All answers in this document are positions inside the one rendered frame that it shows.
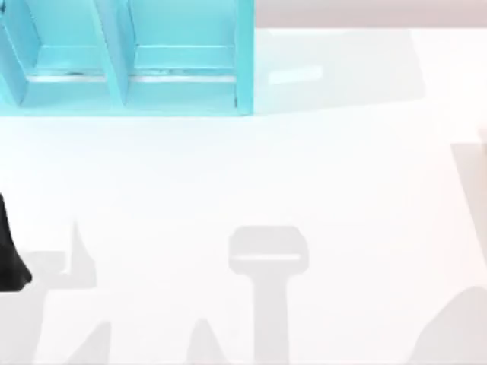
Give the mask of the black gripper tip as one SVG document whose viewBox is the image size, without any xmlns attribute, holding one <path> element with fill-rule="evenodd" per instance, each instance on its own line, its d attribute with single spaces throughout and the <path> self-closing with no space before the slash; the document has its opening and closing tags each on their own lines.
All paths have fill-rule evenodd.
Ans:
<svg viewBox="0 0 487 365">
<path fill-rule="evenodd" d="M 0 193 L 0 293 L 19 292 L 32 280 L 33 275 L 12 239 L 5 200 Z"/>
</svg>

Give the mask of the light blue rack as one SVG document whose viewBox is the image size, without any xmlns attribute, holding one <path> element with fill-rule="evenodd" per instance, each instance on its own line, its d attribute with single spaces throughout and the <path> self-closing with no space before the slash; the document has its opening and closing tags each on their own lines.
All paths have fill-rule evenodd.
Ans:
<svg viewBox="0 0 487 365">
<path fill-rule="evenodd" d="M 255 0 L 0 0 L 0 116 L 247 116 Z"/>
</svg>

